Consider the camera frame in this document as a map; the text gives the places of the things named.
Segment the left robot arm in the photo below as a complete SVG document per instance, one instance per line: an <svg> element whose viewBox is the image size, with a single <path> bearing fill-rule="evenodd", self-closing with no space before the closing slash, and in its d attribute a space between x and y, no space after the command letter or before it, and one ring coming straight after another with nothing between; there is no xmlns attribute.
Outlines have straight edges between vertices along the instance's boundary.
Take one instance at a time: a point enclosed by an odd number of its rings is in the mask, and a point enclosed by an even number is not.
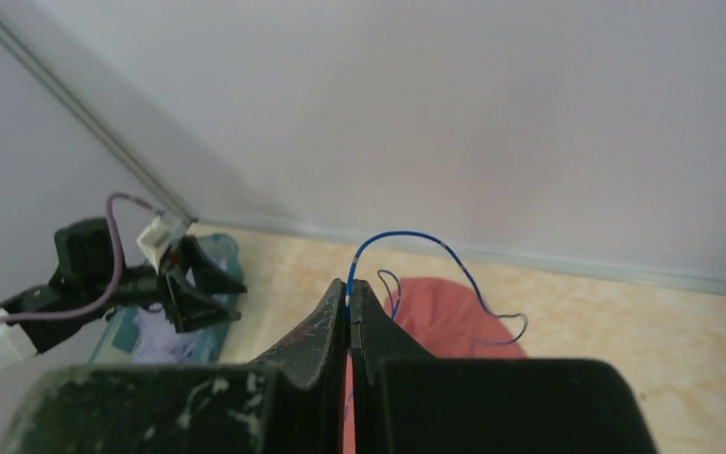
<svg viewBox="0 0 726 454"><path fill-rule="evenodd" d="M209 363L236 302L247 291L236 242L223 234L192 236L154 219L138 236L145 262L128 266L105 218L55 233L58 266L48 282L0 304L0 373L43 355L99 320L108 360Z"/></svg>

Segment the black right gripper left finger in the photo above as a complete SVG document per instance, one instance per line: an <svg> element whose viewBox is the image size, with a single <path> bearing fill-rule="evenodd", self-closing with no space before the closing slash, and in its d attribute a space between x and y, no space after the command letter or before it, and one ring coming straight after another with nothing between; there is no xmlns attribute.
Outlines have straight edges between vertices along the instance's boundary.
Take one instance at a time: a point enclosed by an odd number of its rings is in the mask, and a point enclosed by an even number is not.
<svg viewBox="0 0 726 454"><path fill-rule="evenodd" d="M301 389L339 389L346 366L345 290L334 279L313 311L251 363L280 370Z"/></svg>

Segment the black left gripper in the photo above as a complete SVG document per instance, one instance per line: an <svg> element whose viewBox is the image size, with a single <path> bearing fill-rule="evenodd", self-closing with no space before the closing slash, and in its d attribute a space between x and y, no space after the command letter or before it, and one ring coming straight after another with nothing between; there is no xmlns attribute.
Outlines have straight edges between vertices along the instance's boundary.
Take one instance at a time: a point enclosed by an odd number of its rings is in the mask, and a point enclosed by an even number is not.
<svg viewBox="0 0 726 454"><path fill-rule="evenodd" d="M244 294L248 291L246 285L221 269L194 236L184 236L167 247L157 278L159 301L178 333L233 323L241 318L237 309L217 298Z"/></svg>

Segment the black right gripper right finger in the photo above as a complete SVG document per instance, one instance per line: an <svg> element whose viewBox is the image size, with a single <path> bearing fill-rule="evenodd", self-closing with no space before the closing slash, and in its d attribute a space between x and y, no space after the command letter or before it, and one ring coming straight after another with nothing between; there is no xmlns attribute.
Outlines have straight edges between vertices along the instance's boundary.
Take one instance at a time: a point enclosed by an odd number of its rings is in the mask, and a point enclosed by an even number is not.
<svg viewBox="0 0 726 454"><path fill-rule="evenodd" d="M434 358L395 322L365 280L347 287L349 353L355 389L374 386L379 363L391 358Z"/></svg>

